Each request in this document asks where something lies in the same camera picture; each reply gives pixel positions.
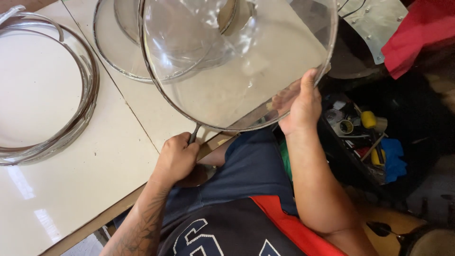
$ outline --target black wire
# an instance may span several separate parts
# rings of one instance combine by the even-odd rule
[[[346,18],[347,16],[349,16],[349,15],[351,15],[351,14],[357,12],[358,10],[360,10],[360,8],[362,8],[362,7],[364,6],[365,2],[366,2],[366,0],[364,0],[364,2],[362,3],[362,5],[361,5],[357,10],[352,11],[352,12],[350,12],[350,13],[348,13],[348,14],[342,16],[341,19],[344,19],[344,18]]]
[[[348,2],[349,0],[346,0],[346,2],[344,2],[344,4],[340,7],[340,9],[338,9],[338,11],[340,11]]]

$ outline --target red stripe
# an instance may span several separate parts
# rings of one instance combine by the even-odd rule
[[[297,217],[281,210],[280,198],[276,195],[250,196],[267,217],[298,248],[308,256],[347,256],[337,247],[305,227]]]

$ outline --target person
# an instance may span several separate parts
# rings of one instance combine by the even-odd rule
[[[100,255],[377,255],[319,142],[316,72],[273,99],[280,108],[283,97],[295,98],[279,121],[293,189],[268,128],[243,133],[224,157],[202,159],[219,166],[204,184],[174,186],[191,173],[199,151],[182,133],[164,143],[148,183]]]

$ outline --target forearm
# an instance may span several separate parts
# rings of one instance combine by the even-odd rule
[[[327,164],[316,128],[286,141],[301,221],[323,236],[358,228],[356,211]]]
[[[167,196],[171,185],[149,179],[122,225],[101,256],[153,256],[157,254]]]

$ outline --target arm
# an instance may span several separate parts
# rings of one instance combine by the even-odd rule
[[[166,200],[172,186],[196,164],[199,145],[188,146],[190,133],[167,140],[144,190],[101,256],[154,256],[160,238]]]
[[[288,145],[298,214],[308,228],[348,255],[374,256],[377,253],[319,142],[321,95],[313,88],[315,73],[314,69],[305,73],[291,113],[279,123]]]

